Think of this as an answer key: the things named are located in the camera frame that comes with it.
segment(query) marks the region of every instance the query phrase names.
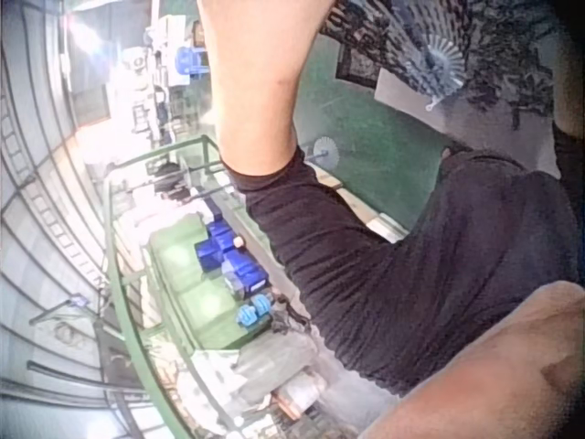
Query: person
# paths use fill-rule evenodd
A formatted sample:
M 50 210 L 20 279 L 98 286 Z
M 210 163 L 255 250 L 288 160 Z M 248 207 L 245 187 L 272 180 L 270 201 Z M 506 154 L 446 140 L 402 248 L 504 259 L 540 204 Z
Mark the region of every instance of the person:
M 363 439 L 585 437 L 579 407 L 585 395 L 584 316 L 582 288 L 563 282 L 539 288 L 378 419 Z
M 332 4 L 199 0 L 218 145 L 325 345 L 347 369 L 405 395 L 538 287 L 580 280 L 562 184 L 582 176 L 568 176 L 562 157 L 559 182 L 505 155 L 454 150 L 411 233 L 383 240 L 317 182 L 293 128 L 303 65 Z M 578 139 L 556 136 L 561 153 L 574 152 Z

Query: black long-sleeve shirt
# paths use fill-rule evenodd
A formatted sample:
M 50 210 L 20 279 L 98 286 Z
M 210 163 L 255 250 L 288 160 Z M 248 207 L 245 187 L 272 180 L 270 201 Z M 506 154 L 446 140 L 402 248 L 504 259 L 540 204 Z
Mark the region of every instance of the black long-sleeve shirt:
M 397 394 L 539 286 L 578 281 L 578 229 L 562 186 L 501 155 L 445 160 L 420 220 L 396 244 L 319 184 L 301 150 L 273 175 L 231 175 L 325 344 Z

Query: green wall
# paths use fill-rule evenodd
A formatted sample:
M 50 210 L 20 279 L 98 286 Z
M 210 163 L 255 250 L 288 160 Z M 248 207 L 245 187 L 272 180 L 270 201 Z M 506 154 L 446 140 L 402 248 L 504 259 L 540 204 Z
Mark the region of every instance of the green wall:
M 434 187 L 444 137 L 374 101 L 371 91 L 335 80 L 338 49 L 327 37 L 315 42 L 295 112 L 299 140 L 332 137 L 341 155 L 333 174 L 372 207 L 409 228 Z

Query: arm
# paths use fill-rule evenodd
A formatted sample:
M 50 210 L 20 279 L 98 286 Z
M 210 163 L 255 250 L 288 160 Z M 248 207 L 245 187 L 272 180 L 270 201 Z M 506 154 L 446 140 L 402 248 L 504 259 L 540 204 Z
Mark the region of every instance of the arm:
M 334 0 L 199 0 L 224 162 L 249 176 L 291 160 L 303 65 Z
M 572 421 L 567 415 L 582 415 L 570 410 L 585 396 L 584 313 L 585 291 L 577 285 L 538 289 L 380 418 L 364 439 L 583 437 L 579 418 L 579 433 L 555 434 Z
M 388 300 L 388 284 L 397 277 L 390 266 L 405 267 L 389 259 L 395 256 L 392 244 L 318 183 L 293 133 L 299 75 L 332 3 L 199 0 L 218 144 L 250 216 L 299 288 L 325 344 L 347 368 L 390 387 L 395 382 L 389 377 L 408 376 L 399 368 L 409 360 L 402 349 L 407 340 L 388 332 L 408 326 L 405 316 L 420 317 L 411 310 L 412 294 Z M 407 294 L 407 276 L 399 280 L 407 285 L 397 284 L 396 295 Z M 419 314 L 427 309 L 419 308 Z

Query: blue machine part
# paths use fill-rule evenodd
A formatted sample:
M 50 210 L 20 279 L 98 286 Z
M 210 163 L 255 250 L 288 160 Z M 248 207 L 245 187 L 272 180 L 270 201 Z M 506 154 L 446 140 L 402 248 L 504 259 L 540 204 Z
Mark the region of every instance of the blue machine part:
M 212 240 L 206 240 L 195 244 L 195 254 L 204 273 L 212 272 L 221 267 L 222 252 Z
M 252 259 L 252 257 L 246 252 L 240 252 L 239 250 L 231 250 L 224 255 L 226 261 L 231 265 L 231 268 L 238 277 L 243 276 L 246 273 L 253 272 L 260 266 Z
M 244 296 L 250 297 L 268 284 L 268 274 L 260 266 L 256 270 L 238 276 L 244 287 Z
M 271 311 L 271 301 L 264 294 L 256 294 L 251 299 L 258 317 L 266 316 Z
M 238 323 L 244 327 L 251 327 L 258 321 L 256 308 L 252 305 L 242 305 L 238 310 Z
M 219 251 L 225 253 L 236 248 L 234 246 L 234 238 L 236 238 L 236 233 L 230 230 L 226 231 L 225 233 L 215 235 L 212 240 L 218 246 Z
M 180 75 L 197 75 L 199 78 L 209 73 L 205 65 L 206 50 L 204 48 L 179 48 L 175 56 L 175 68 Z
M 213 238 L 214 236 L 221 235 L 222 233 L 226 233 L 228 231 L 232 231 L 231 227 L 223 219 L 207 225 L 207 234 L 209 235 L 209 238 Z
M 223 279 L 228 286 L 231 293 L 239 300 L 244 300 L 246 291 L 244 285 L 238 279 L 238 276 L 234 272 L 224 273 Z

